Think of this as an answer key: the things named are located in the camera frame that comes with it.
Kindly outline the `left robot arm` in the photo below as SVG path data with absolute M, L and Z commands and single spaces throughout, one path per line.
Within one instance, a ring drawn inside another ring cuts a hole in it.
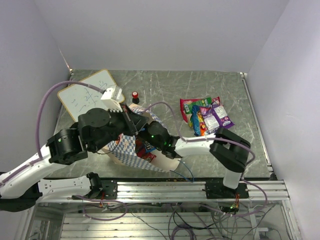
M 27 210 L 43 199 L 58 196 L 98 198 L 103 184 L 96 173 L 74 179 L 47 180 L 56 170 L 84 160 L 116 141 L 120 135 L 136 136 L 148 117 L 132 112 L 125 104 L 119 111 L 92 108 L 78 121 L 52 136 L 40 153 L 14 170 L 0 176 L 0 209 L 6 212 Z

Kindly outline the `blue M&M's packet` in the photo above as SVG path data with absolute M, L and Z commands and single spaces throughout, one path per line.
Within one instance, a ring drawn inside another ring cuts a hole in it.
M 146 153 L 151 153 L 154 151 L 156 148 L 152 146 L 149 142 L 144 141 L 144 140 L 135 140 L 135 153 L 138 157 L 141 158 Z

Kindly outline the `red marker cap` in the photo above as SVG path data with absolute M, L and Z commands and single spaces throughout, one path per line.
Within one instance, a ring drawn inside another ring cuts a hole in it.
M 137 91 L 133 91 L 131 95 L 132 95 L 132 102 L 133 102 L 134 104 L 139 104 L 140 99 L 139 99 L 139 94 L 138 94 L 138 92 L 137 92 Z

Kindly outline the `green snack bag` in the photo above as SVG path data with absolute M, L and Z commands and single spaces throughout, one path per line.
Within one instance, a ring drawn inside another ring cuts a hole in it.
M 190 114 L 192 112 L 193 106 L 201 106 L 207 107 L 212 103 L 212 99 L 210 97 L 201 98 L 201 99 L 187 99 L 184 101 L 183 106 L 186 114 Z

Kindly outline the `checkered paper bag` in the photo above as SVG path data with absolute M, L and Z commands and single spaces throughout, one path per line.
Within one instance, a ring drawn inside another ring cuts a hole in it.
M 171 172 L 185 181 L 194 181 L 191 171 L 189 178 L 177 172 L 179 164 L 185 165 L 180 158 L 170 159 L 149 142 L 135 136 L 121 134 L 117 140 L 108 143 L 101 151 L 118 165 L 154 172 Z

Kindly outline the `red candy packet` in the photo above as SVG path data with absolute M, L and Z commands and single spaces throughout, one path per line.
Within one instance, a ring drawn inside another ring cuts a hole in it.
M 151 163 L 157 156 L 151 152 L 148 152 L 141 156 L 143 160 L 146 160 L 147 162 Z

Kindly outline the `red snack bag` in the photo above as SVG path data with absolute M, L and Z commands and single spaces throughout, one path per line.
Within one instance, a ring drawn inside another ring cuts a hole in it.
M 182 118 L 186 124 L 191 126 L 192 124 L 190 123 L 190 117 L 192 114 L 192 107 L 194 105 L 199 105 L 203 107 L 209 106 L 213 102 L 220 102 L 220 97 L 206 97 L 206 98 L 191 98 L 191 99 L 180 99 L 179 104 L 180 104 L 180 112 L 182 115 Z

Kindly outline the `purple snack packet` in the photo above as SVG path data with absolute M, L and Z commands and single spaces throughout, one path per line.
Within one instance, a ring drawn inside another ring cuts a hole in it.
M 229 129 L 235 125 L 219 101 L 212 102 L 206 107 L 201 106 L 200 113 L 208 134 L 213 134 L 220 128 Z

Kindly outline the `aluminium rail frame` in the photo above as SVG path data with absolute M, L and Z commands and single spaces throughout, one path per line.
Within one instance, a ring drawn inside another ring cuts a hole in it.
M 300 240 L 282 180 L 102 180 L 96 200 L 58 197 L 30 209 L 22 240 Z

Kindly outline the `blue Slendy snack bag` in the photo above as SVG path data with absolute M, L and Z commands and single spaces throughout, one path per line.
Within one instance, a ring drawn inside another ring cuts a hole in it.
M 194 131 L 194 135 L 197 136 L 197 137 L 201 137 L 200 128 L 199 128 L 199 120 L 198 120 L 198 117 L 197 117 L 197 112 L 199 110 L 205 110 L 206 111 L 207 108 L 204 107 L 204 106 L 194 105 L 193 108 L 192 108 L 191 117 L 190 117 L 190 121 L 192 123 L 192 128 L 193 128 L 193 131 Z

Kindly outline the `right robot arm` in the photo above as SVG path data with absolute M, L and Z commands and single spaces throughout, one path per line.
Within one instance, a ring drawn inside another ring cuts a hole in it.
M 251 144 L 247 140 L 226 128 L 219 128 L 216 133 L 205 136 L 182 137 L 169 134 L 159 122 L 153 121 L 137 136 L 169 159 L 196 155 L 214 156 L 225 167 L 220 192 L 226 198 L 231 198 L 238 192 L 248 156 L 252 153 Z

